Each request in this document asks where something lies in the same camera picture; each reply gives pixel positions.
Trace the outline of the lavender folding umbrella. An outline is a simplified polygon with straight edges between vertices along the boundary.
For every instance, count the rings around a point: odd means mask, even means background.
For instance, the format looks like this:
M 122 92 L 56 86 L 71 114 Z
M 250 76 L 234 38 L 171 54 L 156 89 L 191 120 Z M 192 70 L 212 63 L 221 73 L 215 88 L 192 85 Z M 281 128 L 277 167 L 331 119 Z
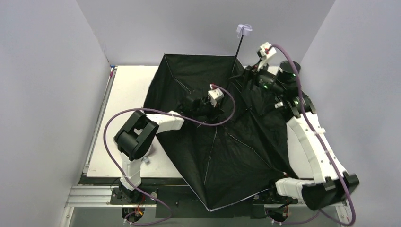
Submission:
M 182 128 L 157 135 L 162 148 L 206 209 L 215 211 L 296 177 L 288 158 L 289 118 L 275 95 L 244 84 L 234 56 L 164 54 L 144 107 L 178 112 L 186 98 L 205 97 L 210 84 L 229 94 L 213 118 L 187 114 Z

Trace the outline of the pink umbrella case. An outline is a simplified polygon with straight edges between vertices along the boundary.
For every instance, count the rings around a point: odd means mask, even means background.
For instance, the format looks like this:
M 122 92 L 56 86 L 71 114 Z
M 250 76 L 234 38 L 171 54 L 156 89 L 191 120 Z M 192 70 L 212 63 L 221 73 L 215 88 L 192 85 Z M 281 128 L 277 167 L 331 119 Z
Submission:
M 146 165 L 150 164 L 150 158 L 156 153 L 156 148 L 153 144 L 150 145 L 146 154 L 142 157 L 142 162 Z

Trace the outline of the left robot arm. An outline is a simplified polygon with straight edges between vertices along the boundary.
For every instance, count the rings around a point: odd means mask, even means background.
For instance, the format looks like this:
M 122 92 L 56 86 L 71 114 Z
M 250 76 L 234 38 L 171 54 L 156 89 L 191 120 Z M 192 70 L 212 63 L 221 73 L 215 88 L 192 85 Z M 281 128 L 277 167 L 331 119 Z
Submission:
M 185 98 L 177 111 L 169 111 L 167 114 L 145 114 L 143 111 L 135 111 L 113 139 L 122 160 L 120 190 L 132 193 L 141 184 L 142 158 L 149 152 L 157 134 L 180 130 L 184 124 L 184 116 L 192 119 L 203 116 L 207 120 L 216 119 L 223 114 L 223 110 L 219 107 L 223 98 L 223 92 L 217 88 L 208 91 L 207 96 L 200 99 Z

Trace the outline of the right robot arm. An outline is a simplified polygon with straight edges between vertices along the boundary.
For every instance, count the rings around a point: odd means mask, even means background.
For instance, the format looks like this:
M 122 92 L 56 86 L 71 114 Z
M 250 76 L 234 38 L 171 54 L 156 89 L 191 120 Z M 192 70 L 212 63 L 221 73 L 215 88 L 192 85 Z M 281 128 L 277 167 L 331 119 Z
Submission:
M 286 177 L 275 187 L 281 196 L 302 200 L 311 210 L 320 210 L 347 200 L 360 181 L 350 174 L 336 158 L 320 125 L 316 108 L 299 85 L 296 75 L 301 69 L 297 62 L 283 61 L 276 73 L 269 65 L 257 63 L 244 70 L 244 83 L 258 86 L 276 98 L 274 109 L 288 119 L 287 127 L 296 141 L 295 151 L 289 151 L 293 170 L 306 167 L 310 176 L 300 179 Z

